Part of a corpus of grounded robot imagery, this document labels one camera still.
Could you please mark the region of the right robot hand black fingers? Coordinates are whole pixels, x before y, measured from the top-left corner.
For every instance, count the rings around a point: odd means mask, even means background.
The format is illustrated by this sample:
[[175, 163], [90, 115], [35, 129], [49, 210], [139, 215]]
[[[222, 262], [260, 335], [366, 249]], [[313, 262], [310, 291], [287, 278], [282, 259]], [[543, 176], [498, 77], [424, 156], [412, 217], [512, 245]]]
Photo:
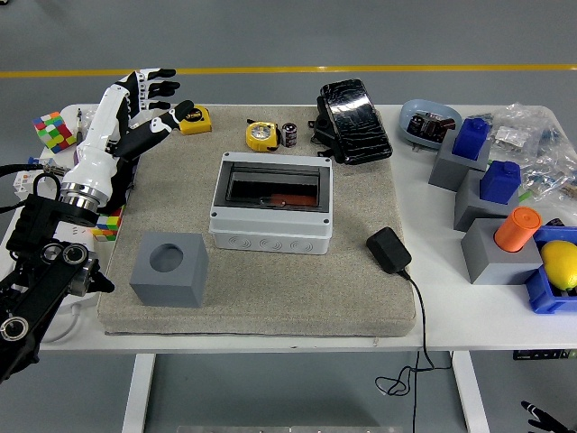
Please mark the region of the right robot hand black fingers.
[[545, 432], [563, 433], [569, 431], [563, 423], [536, 405], [528, 401], [521, 401], [521, 406], [533, 416], [527, 421], [529, 425]]

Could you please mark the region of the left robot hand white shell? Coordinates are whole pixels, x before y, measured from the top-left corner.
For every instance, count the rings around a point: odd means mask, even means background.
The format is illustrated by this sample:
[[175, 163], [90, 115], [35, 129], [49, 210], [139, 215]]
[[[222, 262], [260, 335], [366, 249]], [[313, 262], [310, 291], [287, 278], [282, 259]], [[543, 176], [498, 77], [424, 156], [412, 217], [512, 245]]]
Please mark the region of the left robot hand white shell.
[[78, 164], [63, 178], [62, 199], [85, 196], [104, 205], [118, 162], [135, 159], [179, 128], [194, 103], [163, 100], [179, 89], [175, 75], [174, 69], [138, 69], [106, 89], [78, 147]]

